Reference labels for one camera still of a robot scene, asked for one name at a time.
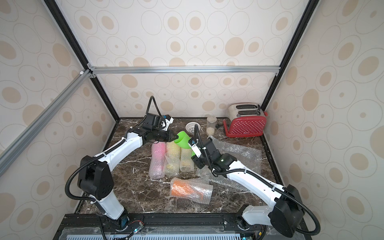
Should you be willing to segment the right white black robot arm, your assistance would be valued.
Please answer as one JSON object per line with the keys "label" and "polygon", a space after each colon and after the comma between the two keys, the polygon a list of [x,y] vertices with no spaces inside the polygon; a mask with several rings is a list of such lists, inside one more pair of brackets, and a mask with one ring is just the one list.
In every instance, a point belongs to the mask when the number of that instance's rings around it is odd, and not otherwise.
{"label": "right white black robot arm", "polygon": [[191,139],[188,145],[194,152],[192,160],[198,168],[207,166],[215,177],[223,176],[237,182],[266,203],[264,207],[244,208],[241,220],[247,225],[272,226],[288,238],[296,232],[308,236],[320,233],[318,218],[303,204],[294,186],[284,187],[271,182],[250,170],[234,156],[221,154],[212,139]]}

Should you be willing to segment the green wine glass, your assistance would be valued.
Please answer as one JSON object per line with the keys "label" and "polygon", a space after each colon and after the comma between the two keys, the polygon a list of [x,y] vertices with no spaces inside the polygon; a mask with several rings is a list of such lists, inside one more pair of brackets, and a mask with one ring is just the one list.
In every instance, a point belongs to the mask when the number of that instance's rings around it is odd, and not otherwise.
{"label": "green wine glass", "polygon": [[175,144],[182,149],[191,150],[191,158],[195,155],[191,146],[189,145],[189,140],[191,137],[185,132],[181,131],[177,134],[178,138],[174,140]]}

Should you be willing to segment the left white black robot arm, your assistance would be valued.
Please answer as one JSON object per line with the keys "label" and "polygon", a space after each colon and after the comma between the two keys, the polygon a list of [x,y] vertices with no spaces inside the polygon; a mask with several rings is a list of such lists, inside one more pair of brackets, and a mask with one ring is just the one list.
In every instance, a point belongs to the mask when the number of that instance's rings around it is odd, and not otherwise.
{"label": "left white black robot arm", "polygon": [[67,197],[95,204],[110,221],[122,229],[128,224],[128,213],[113,192],[112,171],[130,153],[144,144],[172,142],[178,138],[169,130],[174,119],[169,115],[146,114],[136,126],[104,152],[85,156],[80,167],[68,178],[65,186]]}

